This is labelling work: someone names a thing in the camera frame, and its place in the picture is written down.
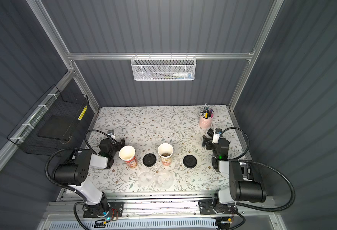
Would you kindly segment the paper milk tea cup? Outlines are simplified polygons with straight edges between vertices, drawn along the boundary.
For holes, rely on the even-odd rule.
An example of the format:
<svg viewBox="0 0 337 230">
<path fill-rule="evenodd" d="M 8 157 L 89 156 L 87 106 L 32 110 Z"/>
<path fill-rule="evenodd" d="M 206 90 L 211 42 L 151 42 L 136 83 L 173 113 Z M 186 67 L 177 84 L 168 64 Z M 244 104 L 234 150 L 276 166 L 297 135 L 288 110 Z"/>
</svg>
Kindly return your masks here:
<svg viewBox="0 0 337 230">
<path fill-rule="evenodd" d="M 158 154 L 164 166 L 170 166 L 172 163 L 172 155 L 174 152 L 173 146 L 168 143 L 162 143 L 158 147 Z"/>
<path fill-rule="evenodd" d="M 137 166 L 136 151 L 133 146 L 122 147 L 119 151 L 119 158 L 130 168 L 135 168 Z"/>
</svg>

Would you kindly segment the black cup lid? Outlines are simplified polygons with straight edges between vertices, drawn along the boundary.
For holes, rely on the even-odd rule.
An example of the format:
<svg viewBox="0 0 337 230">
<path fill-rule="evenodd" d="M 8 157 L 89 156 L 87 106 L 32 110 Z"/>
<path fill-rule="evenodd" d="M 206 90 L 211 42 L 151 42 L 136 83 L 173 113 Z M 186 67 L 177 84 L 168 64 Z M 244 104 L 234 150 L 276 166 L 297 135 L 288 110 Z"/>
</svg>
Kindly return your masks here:
<svg viewBox="0 0 337 230">
<path fill-rule="evenodd" d="M 197 159 L 193 155 L 186 155 L 183 158 L 183 164 L 186 168 L 192 169 L 197 165 Z"/>
<path fill-rule="evenodd" d="M 143 157 L 143 165 L 146 167 L 152 167 L 156 164 L 157 158 L 154 154 L 148 153 Z"/>
</svg>

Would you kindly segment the translucent leak-proof paper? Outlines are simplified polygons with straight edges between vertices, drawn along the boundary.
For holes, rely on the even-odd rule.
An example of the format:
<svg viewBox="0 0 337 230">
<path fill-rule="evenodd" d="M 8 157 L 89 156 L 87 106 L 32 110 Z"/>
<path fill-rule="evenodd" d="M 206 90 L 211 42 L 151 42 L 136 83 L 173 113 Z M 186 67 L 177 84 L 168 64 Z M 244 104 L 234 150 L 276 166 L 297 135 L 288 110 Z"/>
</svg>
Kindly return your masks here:
<svg viewBox="0 0 337 230">
<path fill-rule="evenodd" d="M 154 174 L 152 172 L 145 171 L 138 176 L 139 187 L 151 186 L 153 182 L 154 182 Z"/>
<path fill-rule="evenodd" d="M 160 189 L 169 189 L 173 183 L 174 179 L 170 171 L 159 171 L 155 176 L 155 184 Z"/>
</svg>

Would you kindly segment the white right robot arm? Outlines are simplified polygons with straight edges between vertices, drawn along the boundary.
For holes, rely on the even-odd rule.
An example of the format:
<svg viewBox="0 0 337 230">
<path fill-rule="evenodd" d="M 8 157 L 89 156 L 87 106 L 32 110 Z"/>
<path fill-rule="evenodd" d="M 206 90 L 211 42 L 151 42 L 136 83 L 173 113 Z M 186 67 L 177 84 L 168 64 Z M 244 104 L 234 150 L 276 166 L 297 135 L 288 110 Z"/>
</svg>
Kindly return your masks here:
<svg viewBox="0 0 337 230">
<path fill-rule="evenodd" d="M 228 155 L 230 141 L 223 137 L 224 132 L 229 130 L 240 131 L 247 142 L 243 152 L 234 158 L 230 158 Z M 253 203 L 265 201 L 267 195 L 258 167 L 240 161 L 250 146 L 250 139 L 245 131 L 238 127 L 229 127 L 225 130 L 211 128 L 207 135 L 203 136 L 202 146 L 213 153 L 212 168 L 229 178 L 229 188 L 218 190 L 213 199 L 206 202 L 204 205 L 206 208 L 213 208 L 214 212 L 222 213 L 221 205 L 234 207 L 239 201 Z"/>
</svg>

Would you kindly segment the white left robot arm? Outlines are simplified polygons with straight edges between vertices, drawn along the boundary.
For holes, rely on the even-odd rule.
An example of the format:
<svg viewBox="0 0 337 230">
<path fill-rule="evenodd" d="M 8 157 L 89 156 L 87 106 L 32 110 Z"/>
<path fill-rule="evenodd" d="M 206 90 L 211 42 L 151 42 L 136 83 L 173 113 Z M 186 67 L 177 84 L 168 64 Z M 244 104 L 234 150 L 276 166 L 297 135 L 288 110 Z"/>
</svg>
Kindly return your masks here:
<svg viewBox="0 0 337 230">
<path fill-rule="evenodd" d="M 88 170 L 110 169 L 115 154 L 124 146 L 125 140 L 116 142 L 113 139 L 103 139 L 99 145 L 99 155 L 91 149 L 79 148 L 65 148 L 57 152 L 62 154 L 63 158 L 49 177 L 58 186 L 61 185 L 82 198 L 85 218 L 122 215 L 124 203 L 110 203 L 106 194 L 94 186 L 88 178 Z"/>
</svg>

